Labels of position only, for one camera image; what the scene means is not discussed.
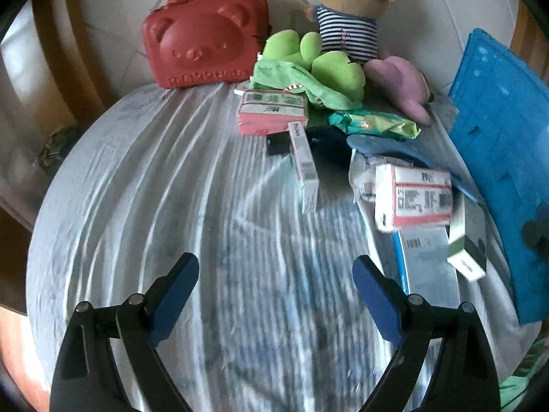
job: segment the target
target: red bear-shaped bag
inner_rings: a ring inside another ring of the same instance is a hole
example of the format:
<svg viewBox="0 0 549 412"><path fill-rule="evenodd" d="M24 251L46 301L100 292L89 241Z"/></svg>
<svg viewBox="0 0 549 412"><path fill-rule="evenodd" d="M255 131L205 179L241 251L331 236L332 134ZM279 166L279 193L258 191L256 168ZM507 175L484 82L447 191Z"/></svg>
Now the red bear-shaped bag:
<svg viewBox="0 0 549 412"><path fill-rule="evenodd" d="M167 89L248 79L269 35L266 0L168 0L143 23L158 84Z"/></svg>

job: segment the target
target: white tiled wall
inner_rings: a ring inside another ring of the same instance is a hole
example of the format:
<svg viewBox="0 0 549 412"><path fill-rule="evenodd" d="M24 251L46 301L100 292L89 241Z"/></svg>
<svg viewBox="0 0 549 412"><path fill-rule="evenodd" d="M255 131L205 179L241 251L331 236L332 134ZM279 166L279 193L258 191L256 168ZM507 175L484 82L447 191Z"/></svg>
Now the white tiled wall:
<svg viewBox="0 0 549 412"><path fill-rule="evenodd" d="M92 44L114 91L123 96L151 82L141 23L166 0L81 0ZM301 12L317 0L268 0L276 31L311 30ZM380 40L391 54L413 61L441 88L448 89L476 27L509 45L518 0L396 0L379 20Z"/></svg>

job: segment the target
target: striped shirt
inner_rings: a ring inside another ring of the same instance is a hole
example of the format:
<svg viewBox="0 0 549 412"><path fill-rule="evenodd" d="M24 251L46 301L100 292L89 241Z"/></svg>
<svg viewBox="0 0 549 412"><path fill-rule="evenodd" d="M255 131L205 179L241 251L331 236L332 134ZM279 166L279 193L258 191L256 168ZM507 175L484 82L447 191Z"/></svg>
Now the striped shirt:
<svg viewBox="0 0 549 412"><path fill-rule="evenodd" d="M315 16L320 25L322 53L344 51L361 65L377 59L375 20L344 14L326 6L316 6Z"/></svg>

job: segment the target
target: screw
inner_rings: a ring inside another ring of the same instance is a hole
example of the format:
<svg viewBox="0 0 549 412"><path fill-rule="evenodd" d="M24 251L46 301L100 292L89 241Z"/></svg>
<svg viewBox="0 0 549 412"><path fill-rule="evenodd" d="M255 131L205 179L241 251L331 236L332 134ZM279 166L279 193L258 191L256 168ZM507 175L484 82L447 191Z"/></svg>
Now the screw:
<svg viewBox="0 0 549 412"><path fill-rule="evenodd" d="M88 308L90 307L90 303L89 302L80 302L78 305L76 305L76 311L78 311L79 313L83 313L85 311L88 311Z"/></svg>
<svg viewBox="0 0 549 412"><path fill-rule="evenodd" d="M473 306L473 304L470 304L469 302L464 302L463 305L461 306L461 308L466 313L474 313L475 312L475 307Z"/></svg>
<svg viewBox="0 0 549 412"><path fill-rule="evenodd" d="M139 305L144 300L145 300L145 296L143 294L138 293L138 294L132 294L128 302L130 302L130 305Z"/></svg>
<svg viewBox="0 0 549 412"><path fill-rule="evenodd" d="M408 296L408 301L413 305L421 305L423 303L423 298L419 294L410 294Z"/></svg>

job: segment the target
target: stuffed animal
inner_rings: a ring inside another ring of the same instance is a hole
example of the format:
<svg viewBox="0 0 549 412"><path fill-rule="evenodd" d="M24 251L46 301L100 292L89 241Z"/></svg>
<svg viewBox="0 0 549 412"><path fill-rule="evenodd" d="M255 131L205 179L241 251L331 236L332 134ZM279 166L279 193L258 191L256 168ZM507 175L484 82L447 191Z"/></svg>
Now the stuffed animal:
<svg viewBox="0 0 549 412"><path fill-rule="evenodd" d="M364 100L364 71L358 63L349 60L343 51L331 51L315 59L311 74L317 81L344 94L353 102Z"/></svg>
<svg viewBox="0 0 549 412"><path fill-rule="evenodd" d="M375 85L382 87L389 100L414 122L430 125L431 118L423 107L432 101L432 93L424 75L401 57L370 60L364 73Z"/></svg>
<svg viewBox="0 0 549 412"><path fill-rule="evenodd" d="M317 32L309 32L299 41L299 34L293 30L277 32L267 39L263 57L280 59L299 65L307 71L322 49L322 37Z"/></svg>
<svg viewBox="0 0 549 412"><path fill-rule="evenodd" d="M322 38L305 34L301 42L293 30L280 31L267 39L263 57L299 65L324 86L344 94L352 102L362 102L366 78L360 64L342 51L320 53Z"/></svg>
<svg viewBox="0 0 549 412"><path fill-rule="evenodd" d="M320 0L305 13L320 25L322 52L343 51L360 65L378 56L376 19L394 0Z"/></svg>

